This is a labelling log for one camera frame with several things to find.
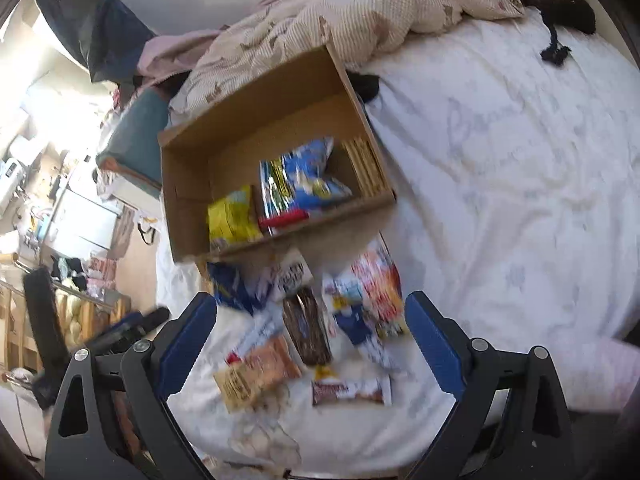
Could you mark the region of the blue white snack bag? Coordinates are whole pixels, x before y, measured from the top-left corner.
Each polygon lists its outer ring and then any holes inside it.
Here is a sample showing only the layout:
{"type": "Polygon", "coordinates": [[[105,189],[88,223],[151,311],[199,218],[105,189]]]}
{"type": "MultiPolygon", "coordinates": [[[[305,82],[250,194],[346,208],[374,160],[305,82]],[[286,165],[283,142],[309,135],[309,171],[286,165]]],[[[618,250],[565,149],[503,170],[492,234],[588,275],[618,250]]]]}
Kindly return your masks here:
{"type": "Polygon", "coordinates": [[[224,262],[206,264],[213,284],[213,296],[218,307],[240,311],[253,316],[267,307],[276,281],[277,267],[267,266],[253,288],[245,284],[237,266],[224,262]]]}

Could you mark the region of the dark chocolate wafer packet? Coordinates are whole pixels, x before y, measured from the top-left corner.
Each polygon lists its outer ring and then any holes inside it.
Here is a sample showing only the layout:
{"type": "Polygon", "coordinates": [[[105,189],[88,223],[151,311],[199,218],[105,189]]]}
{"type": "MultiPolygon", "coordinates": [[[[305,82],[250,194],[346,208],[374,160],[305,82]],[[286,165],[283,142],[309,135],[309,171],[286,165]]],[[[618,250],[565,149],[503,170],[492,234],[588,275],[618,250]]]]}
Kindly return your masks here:
{"type": "Polygon", "coordinates": [[[329,365],[332,354],[318,302],[308,286],[287,296],[282,306],[283,323],[302,362],[311,367],[329,365]]]}

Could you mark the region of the large white red snack bag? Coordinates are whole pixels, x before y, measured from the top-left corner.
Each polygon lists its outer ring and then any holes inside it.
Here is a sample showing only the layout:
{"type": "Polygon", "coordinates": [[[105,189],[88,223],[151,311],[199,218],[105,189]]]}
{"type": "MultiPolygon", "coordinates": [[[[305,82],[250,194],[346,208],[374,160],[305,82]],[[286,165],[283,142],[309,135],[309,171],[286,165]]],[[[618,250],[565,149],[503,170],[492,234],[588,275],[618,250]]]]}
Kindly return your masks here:
{"type": "Polygon", "coordinates": [[[408,333],[399,273],[381,233],[342,272],[324,274],[321,293],[331,314],[360,307],[381,339],[408,333]]]}

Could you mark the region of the red sausage stick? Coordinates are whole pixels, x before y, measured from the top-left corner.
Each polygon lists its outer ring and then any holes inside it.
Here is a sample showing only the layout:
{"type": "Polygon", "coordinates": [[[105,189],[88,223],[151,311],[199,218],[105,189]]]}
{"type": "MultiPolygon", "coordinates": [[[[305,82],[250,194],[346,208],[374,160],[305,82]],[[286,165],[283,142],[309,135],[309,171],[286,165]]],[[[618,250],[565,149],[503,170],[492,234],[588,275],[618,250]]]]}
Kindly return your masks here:
{"type": "Polygon", "coordinates": [[[262,230],[282,229],[291,224],[305,221],[309,218],[306,210],[295,208],[285,211],[283,214],[277,214],[272,218],[259,218],[258,226],[262,230]]]}

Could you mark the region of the blue yellow snack bag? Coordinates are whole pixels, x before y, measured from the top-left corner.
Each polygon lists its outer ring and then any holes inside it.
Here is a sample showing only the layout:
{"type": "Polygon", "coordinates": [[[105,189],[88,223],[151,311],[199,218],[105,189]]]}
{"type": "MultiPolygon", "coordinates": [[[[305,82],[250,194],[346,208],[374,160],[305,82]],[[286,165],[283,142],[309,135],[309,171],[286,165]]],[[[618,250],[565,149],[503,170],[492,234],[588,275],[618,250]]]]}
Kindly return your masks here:
{"type": "Polygon", "coordinates": [[[326,173],[333,148],[332,136],[324,136],[259,163],[267,218],[295,208],[320,210],[352,197],[347,185],[326,173]]]}

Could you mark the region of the wafer biscuit packet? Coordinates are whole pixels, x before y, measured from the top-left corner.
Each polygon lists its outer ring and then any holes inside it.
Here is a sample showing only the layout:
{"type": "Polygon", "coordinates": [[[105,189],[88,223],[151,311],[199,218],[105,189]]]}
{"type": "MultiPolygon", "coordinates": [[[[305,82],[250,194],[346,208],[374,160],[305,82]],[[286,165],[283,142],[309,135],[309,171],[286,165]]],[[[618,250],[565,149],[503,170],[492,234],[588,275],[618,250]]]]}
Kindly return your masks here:
{"type": "Polygon", "coordinates": [[[369,141],[365,138],[353,138],[344,142],[342,147],[355,170],[362,195],[372,197],[382,193],[386,189],[386,183],[369,141]]]}

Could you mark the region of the white bedside cabinet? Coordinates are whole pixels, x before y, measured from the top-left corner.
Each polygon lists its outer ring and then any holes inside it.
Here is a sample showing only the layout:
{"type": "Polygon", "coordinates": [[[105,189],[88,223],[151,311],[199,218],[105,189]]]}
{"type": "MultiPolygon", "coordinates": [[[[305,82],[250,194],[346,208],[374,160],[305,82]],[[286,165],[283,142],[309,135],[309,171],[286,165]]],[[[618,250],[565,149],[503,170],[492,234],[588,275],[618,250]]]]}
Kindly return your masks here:
{"type": "Polygon", "coordinates": [[[121,215],[119,200],[104,202],[99,197],[83,196],[68,186],[56,200],[43,245],[62,257],[82,260],[105,257],[112,248],[121,215]]]}

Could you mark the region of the orange biscuit packet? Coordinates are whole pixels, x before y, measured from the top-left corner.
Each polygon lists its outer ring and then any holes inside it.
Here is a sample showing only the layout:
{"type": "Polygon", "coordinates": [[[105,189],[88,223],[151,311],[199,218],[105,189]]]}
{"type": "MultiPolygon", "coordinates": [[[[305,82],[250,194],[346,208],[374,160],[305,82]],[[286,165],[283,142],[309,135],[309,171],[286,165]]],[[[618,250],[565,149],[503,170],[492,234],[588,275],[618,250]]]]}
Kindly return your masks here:
{"type": "Polygon", "coordinates": [[[285,336],[278,335],[213,374],[229,413],[251,408],[259,398],[284,382],[302,376],[290,355],[285,336]]]}

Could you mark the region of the dark blue white packet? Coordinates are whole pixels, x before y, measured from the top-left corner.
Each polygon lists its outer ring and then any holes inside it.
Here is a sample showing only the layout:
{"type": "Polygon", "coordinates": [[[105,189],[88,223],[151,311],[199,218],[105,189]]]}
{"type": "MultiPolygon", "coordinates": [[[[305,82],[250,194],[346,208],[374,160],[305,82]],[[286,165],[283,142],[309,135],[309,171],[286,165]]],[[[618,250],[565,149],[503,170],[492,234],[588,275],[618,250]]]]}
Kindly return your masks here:
{"type": "Polygon", "coordinates": [[[412,374],[401,366],[382,344],[368,321],[362,304],[335,310],[332,318],[363,359],[385,370],[386,373],[401,378],[412,378],[412,374]]]}

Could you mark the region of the black white cartoon packet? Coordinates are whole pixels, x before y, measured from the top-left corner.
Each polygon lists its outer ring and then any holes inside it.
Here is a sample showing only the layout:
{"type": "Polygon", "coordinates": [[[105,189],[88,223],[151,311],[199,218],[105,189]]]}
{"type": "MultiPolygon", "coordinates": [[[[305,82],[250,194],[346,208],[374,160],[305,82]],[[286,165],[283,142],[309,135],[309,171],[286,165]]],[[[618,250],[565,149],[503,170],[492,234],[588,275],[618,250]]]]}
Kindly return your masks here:
{"type": "Polygon", "coordinates": [[[313,278],[304,256],[297,248],[293,247],[278,265],[271,299],[274,302],[281,301],[297,292],[301,287],[308,285],[313,278]]]}

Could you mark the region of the brown white candy bar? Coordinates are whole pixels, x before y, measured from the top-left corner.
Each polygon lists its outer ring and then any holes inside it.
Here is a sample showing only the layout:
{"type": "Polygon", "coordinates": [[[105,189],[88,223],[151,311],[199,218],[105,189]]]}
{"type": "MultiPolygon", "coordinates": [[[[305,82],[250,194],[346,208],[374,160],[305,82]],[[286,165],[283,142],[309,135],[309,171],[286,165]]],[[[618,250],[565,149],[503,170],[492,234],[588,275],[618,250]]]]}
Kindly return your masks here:
{"type": "Polygon", "coordinates": [[[356,401],[391,406],[393,396],[390,378],[384,376],[358,380],[323,379],[311,384],[313,406],[356,401]]]}

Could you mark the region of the brown cardboard box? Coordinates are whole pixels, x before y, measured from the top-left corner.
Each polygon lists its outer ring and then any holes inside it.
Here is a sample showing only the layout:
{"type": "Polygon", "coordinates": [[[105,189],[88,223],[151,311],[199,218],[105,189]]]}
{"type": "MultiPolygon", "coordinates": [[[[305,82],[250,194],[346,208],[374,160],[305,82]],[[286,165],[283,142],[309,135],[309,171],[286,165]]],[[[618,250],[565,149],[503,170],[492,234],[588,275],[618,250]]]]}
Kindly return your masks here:
{"type": "Polygon", "coordinates": [[[244,84],[200,116],[162,131],[158,142],[168,240],[178,263],[254,252],[395,200],[378,140],[332,44],[244,84]],[[352,194],[254,242],[214,249],[208,206],[248,185],[261,216],[260,166],[323,138],[334,142],[326,173],[352,194]]]}

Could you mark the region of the white printed bed sheet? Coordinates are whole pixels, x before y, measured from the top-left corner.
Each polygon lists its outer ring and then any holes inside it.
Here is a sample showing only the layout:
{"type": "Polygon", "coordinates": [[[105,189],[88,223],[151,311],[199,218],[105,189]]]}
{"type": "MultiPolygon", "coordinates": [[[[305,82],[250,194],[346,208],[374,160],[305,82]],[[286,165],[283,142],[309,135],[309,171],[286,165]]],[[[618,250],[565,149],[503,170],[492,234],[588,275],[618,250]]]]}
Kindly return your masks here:
{"type": "MultiPolygon", "coordinates": [[[[418,37],[369,65],[367,113],[392,206],[294,235],[321,278],[382,236],[404,292],[420,290],[498,349],[546,347],[567,405],[619,412],[639,378],[623,338],[639,317],[639,73],[598,36],[563,32],[572,54],[541,61],[536,11],[418,37]]],[[[412,338],[387,408],[318,408],[308,378],[229,413],[214,375],[250,319],[222,309],[169,406],[200,452],[240,464],[368,474],[416,460],[454,404],[412,338]]]]}

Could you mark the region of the pink cloth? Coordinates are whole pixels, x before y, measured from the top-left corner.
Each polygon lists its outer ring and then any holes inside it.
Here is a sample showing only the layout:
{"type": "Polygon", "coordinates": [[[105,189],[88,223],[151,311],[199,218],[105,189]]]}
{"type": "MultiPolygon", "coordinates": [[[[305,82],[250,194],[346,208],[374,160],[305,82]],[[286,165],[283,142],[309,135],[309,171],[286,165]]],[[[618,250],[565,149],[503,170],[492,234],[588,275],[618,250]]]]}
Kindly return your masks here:
{"type": "Polygon", "coordinates": [[[168,78],[190,72],[215,39],[219,29],[203,29],[178,36],[155,36],[147,41],[137,64],[141,87],[160,84],[168,78]]]}

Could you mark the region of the dark blue jacket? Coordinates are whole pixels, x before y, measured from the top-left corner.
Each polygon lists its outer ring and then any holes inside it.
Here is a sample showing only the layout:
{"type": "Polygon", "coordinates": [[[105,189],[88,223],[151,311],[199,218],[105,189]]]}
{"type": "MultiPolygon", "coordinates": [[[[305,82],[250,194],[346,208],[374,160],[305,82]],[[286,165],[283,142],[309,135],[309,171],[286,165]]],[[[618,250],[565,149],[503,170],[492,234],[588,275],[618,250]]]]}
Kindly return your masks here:
{"type": "Polygon", "coordinates": [[[35,0],[49,28],[93,82],[132,84],[154,37],[120,0],[35,0]]]}

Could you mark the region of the checkered beige quilt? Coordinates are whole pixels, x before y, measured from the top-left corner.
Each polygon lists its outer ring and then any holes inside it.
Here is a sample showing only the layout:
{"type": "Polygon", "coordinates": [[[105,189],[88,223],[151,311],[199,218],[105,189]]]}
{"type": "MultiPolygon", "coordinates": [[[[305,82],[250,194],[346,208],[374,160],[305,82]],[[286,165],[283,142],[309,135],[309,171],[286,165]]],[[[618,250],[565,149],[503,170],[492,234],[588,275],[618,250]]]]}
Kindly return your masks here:
{"type": "Polygon", "coordinates": [[[330,44],[347,67],[399,48],[415,34],[441,34],[465,15],[519,18],[521,0],[274,0],[225,29],[169,102],[178,126],[244,84],[304,52],[330,44]]]}

